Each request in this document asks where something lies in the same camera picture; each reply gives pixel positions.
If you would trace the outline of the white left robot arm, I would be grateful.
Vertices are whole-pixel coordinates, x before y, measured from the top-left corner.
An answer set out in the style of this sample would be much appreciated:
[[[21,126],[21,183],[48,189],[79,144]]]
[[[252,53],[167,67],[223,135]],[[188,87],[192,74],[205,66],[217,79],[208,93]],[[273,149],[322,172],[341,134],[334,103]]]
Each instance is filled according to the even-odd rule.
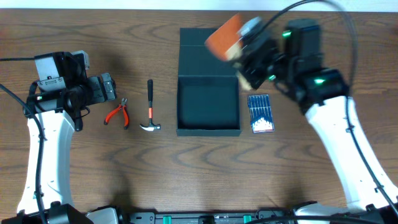
[[[89,77],[89,56],[54,52],[34,57],[39,75],[30,88],[24,111],[30,134],[27,179],[18,212],[39,211],[35,192],[41,192],[44,209],[52,202],[72,204],[70,148],[74,132],[83,129],[82,111],[90,105],[117,98],[109,73]]]

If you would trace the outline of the blue screwdriver set case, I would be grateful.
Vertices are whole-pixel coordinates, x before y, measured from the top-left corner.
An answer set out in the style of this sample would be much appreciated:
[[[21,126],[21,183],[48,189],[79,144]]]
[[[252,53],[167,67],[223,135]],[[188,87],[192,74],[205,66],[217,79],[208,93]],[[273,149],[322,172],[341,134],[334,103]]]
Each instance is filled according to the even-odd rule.
[[[249,95],[248,108],[251,119],[251,129],[254,134],[274,132],[269,95]]]

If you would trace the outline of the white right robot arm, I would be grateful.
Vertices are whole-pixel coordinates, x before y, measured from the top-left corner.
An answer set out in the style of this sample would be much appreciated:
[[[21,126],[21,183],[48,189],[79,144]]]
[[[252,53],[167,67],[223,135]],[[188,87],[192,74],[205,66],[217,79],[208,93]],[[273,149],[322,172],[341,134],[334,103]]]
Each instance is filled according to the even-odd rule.
[[[289,21],[284,49],[256,17],[237,31],[239,71],[251,89],[265,80],[298,104],[321,139],[342,184],[347,207],[397,214],[397,187],[381,167],[361,127],[349,86],[339,70],[323,66],[321,28],[313,19]]]

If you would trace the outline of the small black handled hammer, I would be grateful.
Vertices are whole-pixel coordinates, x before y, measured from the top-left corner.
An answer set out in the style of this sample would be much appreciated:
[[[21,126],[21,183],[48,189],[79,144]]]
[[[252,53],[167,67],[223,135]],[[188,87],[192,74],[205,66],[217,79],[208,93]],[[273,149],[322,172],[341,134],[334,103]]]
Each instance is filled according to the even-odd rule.
[[[148,93],[148,117],[149,117],[149,124],[147,126],[140,124],[140,127],[145,131],[153,132],[155,130],[160,130],[161,125],[153,123],[153,80],[149,79],[147,81],[147,93]]]

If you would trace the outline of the orange scraper wooden handle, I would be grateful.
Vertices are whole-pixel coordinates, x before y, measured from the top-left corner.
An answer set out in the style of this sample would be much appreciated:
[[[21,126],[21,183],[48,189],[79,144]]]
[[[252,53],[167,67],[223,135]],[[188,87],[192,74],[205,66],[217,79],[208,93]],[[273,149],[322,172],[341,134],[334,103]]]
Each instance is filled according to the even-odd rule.
[[[205,40],[205,46],[217,59],[228,63],[236,70],[239,84],[243,90],[252,91],[253,87],[239,71],[243,67],[239,62],[243,56],[243,42],[240,34],[242,26],[241,15],[237,13]]]

